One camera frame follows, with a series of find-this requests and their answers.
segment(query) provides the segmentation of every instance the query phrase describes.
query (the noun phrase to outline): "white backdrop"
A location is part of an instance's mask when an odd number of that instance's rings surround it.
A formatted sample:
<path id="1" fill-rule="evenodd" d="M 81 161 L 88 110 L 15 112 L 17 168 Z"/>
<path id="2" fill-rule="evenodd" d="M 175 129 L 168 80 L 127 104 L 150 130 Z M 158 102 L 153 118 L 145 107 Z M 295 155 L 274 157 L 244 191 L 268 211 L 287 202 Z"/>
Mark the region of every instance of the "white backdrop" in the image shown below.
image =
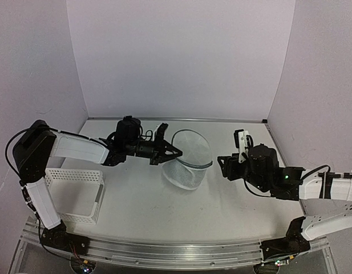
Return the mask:
<path id="1" fill-rule="evenodd" d="M 261 120 L 294 0 L 67 0 L 89 116 Z"/>

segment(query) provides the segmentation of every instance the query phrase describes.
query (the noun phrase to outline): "tabletop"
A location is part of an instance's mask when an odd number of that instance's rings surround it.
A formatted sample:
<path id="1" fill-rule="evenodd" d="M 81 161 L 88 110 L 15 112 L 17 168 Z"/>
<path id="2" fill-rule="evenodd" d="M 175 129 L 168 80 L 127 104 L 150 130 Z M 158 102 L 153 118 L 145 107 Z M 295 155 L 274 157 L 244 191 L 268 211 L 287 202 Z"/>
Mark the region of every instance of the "tabletop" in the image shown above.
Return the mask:
<path id="1" fill-rule="evenodd" d="M 116 130 L 118 120 L 88 120 L 80 133 L 105 138 Z M 235 153 L 233 133 L 248 130 L 254 144 L 276 146 L 264 124 L 198 122 L 189 120 L 142 120 L 144 132 L 169 124 L 165 140 L 184 128 L 204 136 L 212 150 L 213 165 L 200 187 L 182 190 L 162 175 L 162 165 L 128 156 L 116 167 L 66 159 L 62 168 L 102 170 L 106 190 L 96 225 L 67 223 L 68 231 L 106 239 L 162 243 L 211 243 L 283 237 L 291 220 L 303 215 L 299 202 L 258 198 L 242 180 L 223 178 L 218 156 Z"/>

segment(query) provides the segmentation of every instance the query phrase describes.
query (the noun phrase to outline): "white wall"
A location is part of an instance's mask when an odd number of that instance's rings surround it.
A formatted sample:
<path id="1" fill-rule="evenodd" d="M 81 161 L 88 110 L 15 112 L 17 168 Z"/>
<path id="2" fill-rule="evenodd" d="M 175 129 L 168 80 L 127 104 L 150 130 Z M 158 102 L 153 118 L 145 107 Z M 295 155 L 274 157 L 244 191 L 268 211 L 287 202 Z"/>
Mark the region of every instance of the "white wall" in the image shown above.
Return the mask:
<path id="1" fill-rule="evenodd" d="M 78 131 L 86 118 L 66 1 L 0 1 L 0 274 L 29 212 L 5 162 L 6 142 L 36 119 Z"/>
<path id="2" fill-rule="evenodd" d="M 289 165 L 352 169 L 352 0 L 296 1 L 269 124 Z M 317 213 L 334 203 L 310 202 Z M 352 273 L 352 229 L 329 236 L 341 274 Z"/>
<path id="3" fill-rule="evenodd" d="M 68 0 L 89 116 L 267 118 L 294 0 Z"/>

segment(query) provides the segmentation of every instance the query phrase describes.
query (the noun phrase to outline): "white basket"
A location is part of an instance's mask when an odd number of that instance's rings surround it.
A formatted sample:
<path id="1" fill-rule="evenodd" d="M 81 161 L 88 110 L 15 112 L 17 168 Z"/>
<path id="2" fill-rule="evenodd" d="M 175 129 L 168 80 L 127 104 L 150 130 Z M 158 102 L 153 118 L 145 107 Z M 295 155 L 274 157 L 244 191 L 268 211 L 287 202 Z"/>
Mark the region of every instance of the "white basket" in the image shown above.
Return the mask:
<path id="1" fill-rule="evenodd" d="M 102 171 L 47 168 L 46 184 L 59 216 L 64 221 L 96 224 L 102 199 Z"/>

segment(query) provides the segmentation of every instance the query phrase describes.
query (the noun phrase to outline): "mesh basket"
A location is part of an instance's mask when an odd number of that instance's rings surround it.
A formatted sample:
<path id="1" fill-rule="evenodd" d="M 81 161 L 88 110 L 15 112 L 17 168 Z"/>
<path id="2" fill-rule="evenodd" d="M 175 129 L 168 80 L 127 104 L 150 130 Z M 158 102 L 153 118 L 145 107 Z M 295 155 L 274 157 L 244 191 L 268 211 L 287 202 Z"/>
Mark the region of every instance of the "mesh basket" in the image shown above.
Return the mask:
<path id="1" fill-rule="evenodd" d="M 45 173 L 60 218 L 74 223 L 97 223 L 104 195 L 101 171 L 47 168 Z"/>
<path id="2" fill-rule="evenodd" d="M 164 176 L 185 190 L 197 189 L 212 165 L 209 143 L 196 131 L 180 130 L 174 134 L 172 145 L 182 150 L 183 155 L 163 164 Z"/>

